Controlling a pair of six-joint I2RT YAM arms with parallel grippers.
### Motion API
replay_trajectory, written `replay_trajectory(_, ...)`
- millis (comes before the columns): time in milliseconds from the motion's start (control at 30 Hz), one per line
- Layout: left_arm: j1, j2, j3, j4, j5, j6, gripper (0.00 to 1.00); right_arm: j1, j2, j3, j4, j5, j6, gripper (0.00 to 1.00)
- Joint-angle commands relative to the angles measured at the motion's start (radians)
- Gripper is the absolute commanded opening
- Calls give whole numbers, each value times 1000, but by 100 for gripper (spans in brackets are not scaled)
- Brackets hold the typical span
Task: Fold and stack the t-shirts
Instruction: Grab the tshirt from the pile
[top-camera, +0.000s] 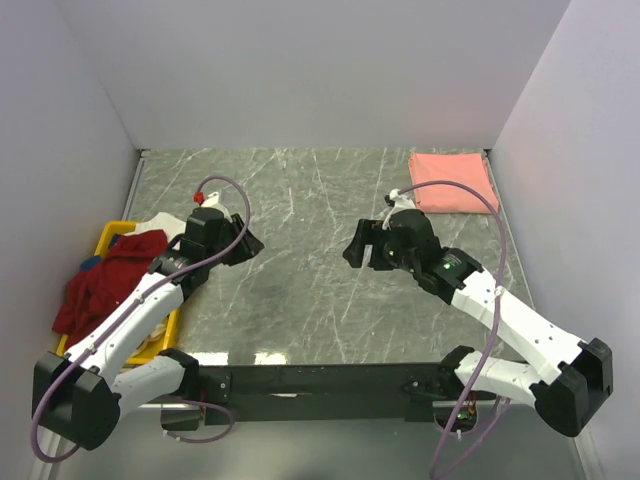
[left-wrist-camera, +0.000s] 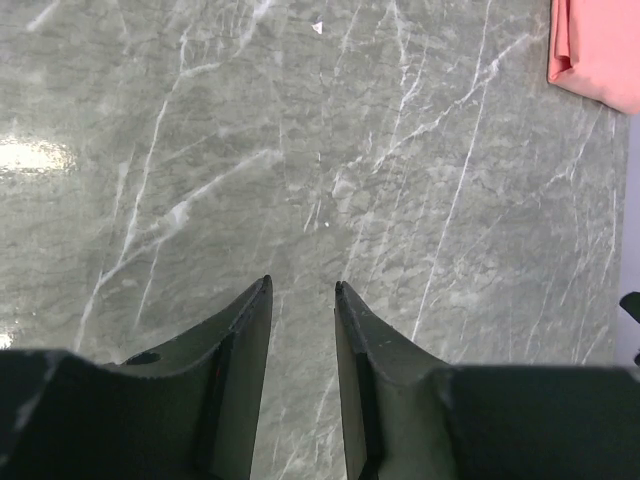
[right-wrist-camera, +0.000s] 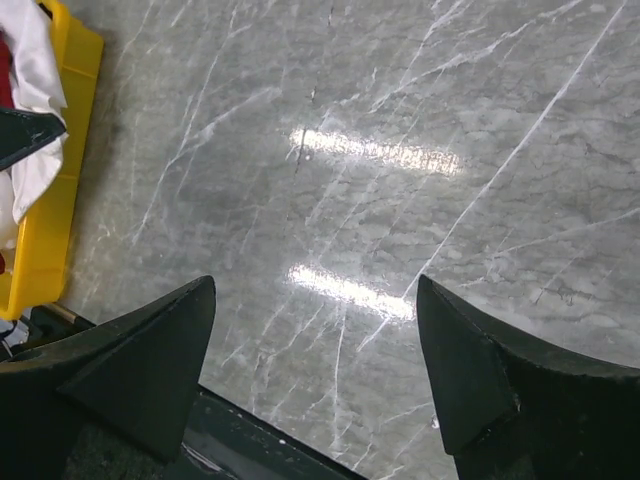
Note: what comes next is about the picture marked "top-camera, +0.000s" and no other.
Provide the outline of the dark red t shirt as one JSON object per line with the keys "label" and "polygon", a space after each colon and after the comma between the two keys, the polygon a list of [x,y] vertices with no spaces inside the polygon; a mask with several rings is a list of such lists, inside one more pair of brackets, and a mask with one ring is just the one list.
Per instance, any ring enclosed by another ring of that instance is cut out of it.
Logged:
{"label": "dark red t shirt", "polygon": [[88,336],[134,291],[167,246],[161,230],[120,237],[100,262],[69,281],[52,330],[66,335],[69,344]]}

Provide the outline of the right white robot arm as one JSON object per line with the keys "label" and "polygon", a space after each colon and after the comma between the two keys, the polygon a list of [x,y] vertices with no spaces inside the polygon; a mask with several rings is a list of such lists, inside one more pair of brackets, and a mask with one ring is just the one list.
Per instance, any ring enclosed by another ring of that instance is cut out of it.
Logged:
{"label": "right white robot arm", "polygon": [[613,355],[606,343],[562,330],[499,286],[470,255],[442,246],[421,211],[359,220],[343,257],[353,268],[408,272],[427,293],[495,328],[521,356],[512,362],[457,350],[454,365],[438,377],[447,397],[460,399],[474,386],[526,404],[556,432],[576,437],[612,394]]}

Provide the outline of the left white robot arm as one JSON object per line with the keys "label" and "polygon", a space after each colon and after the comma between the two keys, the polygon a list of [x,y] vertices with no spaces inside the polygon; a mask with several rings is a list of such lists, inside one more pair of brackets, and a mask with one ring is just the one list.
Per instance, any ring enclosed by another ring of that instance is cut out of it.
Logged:
{"label": "left white robot arm", "polygon": [[39,428],[94,450],[137,407],[162,396],[197,401],[199,363],[176,349],[150,362],[121,369],[152,329],[178,309],[222,264],[253,259],[264,247],[249,230],[248,216],[220,207],[197,207],[183,234],[156,256],[131,294],[92,333],[63,356],[45,354],[33,375],[31,447]]}

